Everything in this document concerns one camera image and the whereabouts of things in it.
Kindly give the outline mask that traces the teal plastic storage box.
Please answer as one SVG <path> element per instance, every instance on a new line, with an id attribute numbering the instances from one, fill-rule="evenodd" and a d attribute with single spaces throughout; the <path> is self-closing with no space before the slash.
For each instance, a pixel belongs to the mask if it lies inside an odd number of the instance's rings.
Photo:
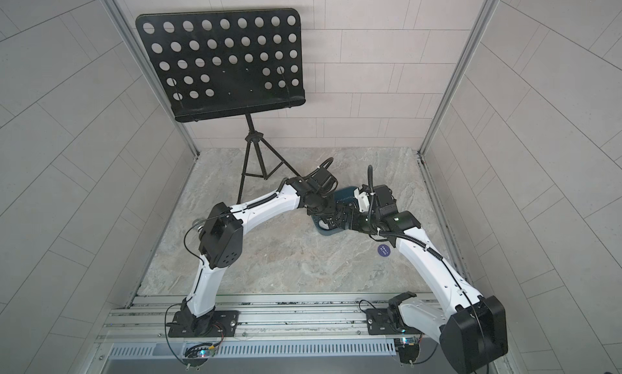
<path id="1" fill-rule="evenodd" d="M 316 230 L 322 236 L 333 236 L 342 231 L 359 231 L 361 212 L 356 198 L 357 187 L 336 190 L 327 199 L 327 207 L 312 215 Z"/>

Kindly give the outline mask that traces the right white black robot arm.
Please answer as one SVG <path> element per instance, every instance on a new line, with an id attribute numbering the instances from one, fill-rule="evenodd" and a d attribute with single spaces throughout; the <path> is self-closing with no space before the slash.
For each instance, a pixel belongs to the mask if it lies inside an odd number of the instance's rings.
<path id="1" fill-rule="evenodd" d="M 361 194 L 368 199 L 360 231 L 378 242 L 382 257 L 402 254 L 416 268 L 437 299 L 432 308 L 412 292 L 399 294 L 383 310 L 396 333 L 416 329 L 432 338 L 457 373 L 475 373 L 508 351 L 505 308 L 494 296 L 484 297 L 445 260 L 421 223 L 408 211 L 398 211 L 391 190 L 374 184 L 374 170 Z"/>

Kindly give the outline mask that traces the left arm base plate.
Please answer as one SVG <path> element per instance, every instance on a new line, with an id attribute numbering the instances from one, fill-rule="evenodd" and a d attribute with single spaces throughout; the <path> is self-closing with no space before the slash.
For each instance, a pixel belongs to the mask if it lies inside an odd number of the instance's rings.
<path id="1" fill-rule="evenodd" d="M 175 313 L 173 320 L 166 323 L 169 338 L 228 338 L 233 337 L 239 321 L 239 311 L 211 312 L 196 317 L 188 310 Z"/>

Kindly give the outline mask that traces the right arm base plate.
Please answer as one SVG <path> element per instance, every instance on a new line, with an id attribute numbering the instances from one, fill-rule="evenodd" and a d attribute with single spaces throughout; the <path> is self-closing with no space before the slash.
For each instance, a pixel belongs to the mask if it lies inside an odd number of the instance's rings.
<path id="1" fill-rule="evenodd" d="M 420 335 L 422 334 L 417 328 L 408 327 L 406 325 L 398 325 L 390 320 L 386 309 L 365 309 L 368 334 L 372 336 L 378 335 Z"/>

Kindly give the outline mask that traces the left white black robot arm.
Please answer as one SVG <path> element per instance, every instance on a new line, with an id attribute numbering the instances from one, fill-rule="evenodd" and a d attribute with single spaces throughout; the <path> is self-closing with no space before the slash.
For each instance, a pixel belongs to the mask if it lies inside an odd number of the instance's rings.
<path id="1" fill-rule="evenodd" d="M 212 315 L 225 271 L 241 256 L 244 236 L 260 224 L 297 209 L 306 209 L 311 216 L 333 216 L 339 183 L 328 171 L 333 161 L 326 159 L 307 176 L 285 178 L 277 190 L 251 202 L 232 206 L 221 202 L 208 218 L 197 221 L 199 268 L 181 310 L 191 319 Z"/>

